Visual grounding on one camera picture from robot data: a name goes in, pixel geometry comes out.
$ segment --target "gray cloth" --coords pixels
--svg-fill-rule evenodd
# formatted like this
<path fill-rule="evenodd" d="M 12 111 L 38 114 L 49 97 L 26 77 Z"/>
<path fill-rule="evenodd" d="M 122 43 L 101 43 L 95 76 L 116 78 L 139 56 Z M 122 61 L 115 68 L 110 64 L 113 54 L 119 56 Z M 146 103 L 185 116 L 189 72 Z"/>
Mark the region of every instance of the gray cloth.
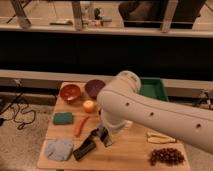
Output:
<path fill-rule="evenodd" d="M 65 161 L 71 156 L 73 146 L 69 139 L 48 140 L 44 154 L 50 160 Z"/>

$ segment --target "metal frame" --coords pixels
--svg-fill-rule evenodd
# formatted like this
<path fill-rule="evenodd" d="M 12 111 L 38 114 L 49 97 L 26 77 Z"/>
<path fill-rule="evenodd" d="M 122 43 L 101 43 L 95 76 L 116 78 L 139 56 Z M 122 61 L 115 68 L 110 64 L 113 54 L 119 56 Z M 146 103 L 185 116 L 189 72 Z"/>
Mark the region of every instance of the metal frame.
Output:
<path fill-rule="evenodd" d="M 16 16 L 18 17 L 18 23 L 20 27 L 27 29 L 31 26 L 30 20 L 27 18 L 26 13 L 24 12 L 24 8 L 21 5 L 19 0 L 10 0 L 11 4 L 16 12 Z"/>
<path fill-rule="evenodd" d="M 90 1 L 90 7 L 89 7 L 89 18 L 91 20 L 95 20 L 95 14 L 94 14 L 94 2 Z"/>
<path fill-rule="evenodd" d="M 15 25 L 0 25 L 0 31 L 23 31 L 22 28 Z M 213 38 L 213 31 L 171 29 L 168 33 L 163 33 L 155 28 L 87 28 L 82 31 L 76 31 L 73 27 L 66 26 L 31 26 L 28 32 L 45 33 L 70 33 L 70 34 L 104 34 L 104 35 L 131 35 L 131 36 L 163 36 L 163 37 L 197 37 Z"/>
<path fill-rule="evenodd" d="M 163 23 L 161 25 L 161 31 L 168 33 L 171 29 L 172 19 L 175 15 L 175 11 L 178 5 L 178 0 L 169 0 L 167 3 L 166 11 L 164 14 Z"/>
<path fill-rule="evenodd" d="M 81 31 L 83 29 L 83 19 L 80 1 L 72 1 L 72 10 L 75 21 L 75 29 Z"/>

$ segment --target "black tool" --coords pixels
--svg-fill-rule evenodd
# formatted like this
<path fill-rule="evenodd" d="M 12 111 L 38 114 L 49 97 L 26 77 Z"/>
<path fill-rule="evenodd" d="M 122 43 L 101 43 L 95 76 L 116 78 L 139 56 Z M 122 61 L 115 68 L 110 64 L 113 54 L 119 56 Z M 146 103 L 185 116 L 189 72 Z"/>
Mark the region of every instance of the black tool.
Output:
<path fill-rule="evenodd" d="M 102 124 L 98 126 L 96 134 L 105 147 L 108 147 L 113 144 L 113 141 L 109 136 L 108 130 Z"/>
<path fill-rule="evenodd" d="M 93 137 L 96 136 L 97 129 L 91 131 L 90 135 L 84 140 L 83 144 L 75 151 L 73 151 L 73 155 L 75 159 L 78 161 L 91 150 L 96 148 L 96 144 L 93 141 Z"/>

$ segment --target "carrot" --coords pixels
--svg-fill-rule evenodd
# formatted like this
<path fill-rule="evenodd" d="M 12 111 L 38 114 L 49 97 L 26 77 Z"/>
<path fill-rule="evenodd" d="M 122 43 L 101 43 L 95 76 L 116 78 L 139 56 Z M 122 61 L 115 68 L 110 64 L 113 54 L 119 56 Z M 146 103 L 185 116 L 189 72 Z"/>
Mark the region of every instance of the carrot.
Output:
<path fill-rule="evenodd" d="M 85 122 L 87 121 L 87 119 L 89 119 L 89 116 L 85 116 L 83 119 L 81 119 L 81 120 L 77 123 L 77 125 L 76 125 L 76 127 L 75 127 L 75 129 L 74 129 L 74 135 L 75 135 L 76 137 L 78 137 L 78 136 L 81 134 L 81 130 L 82 130 L 82 128 L 83 128 Z"/>

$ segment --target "chair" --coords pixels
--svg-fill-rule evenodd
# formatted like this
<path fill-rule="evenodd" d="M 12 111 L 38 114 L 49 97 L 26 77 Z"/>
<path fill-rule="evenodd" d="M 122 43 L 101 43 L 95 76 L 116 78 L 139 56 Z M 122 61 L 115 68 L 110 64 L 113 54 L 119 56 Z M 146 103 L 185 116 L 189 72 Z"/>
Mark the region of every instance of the chair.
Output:
<path fill-rule="evenodd" d="M 125 27 L 160 27 L 168 0 L 128 1 L 119 4 Z M 191 29 L 206 0 L 179 0 L 172 28 Z"/>

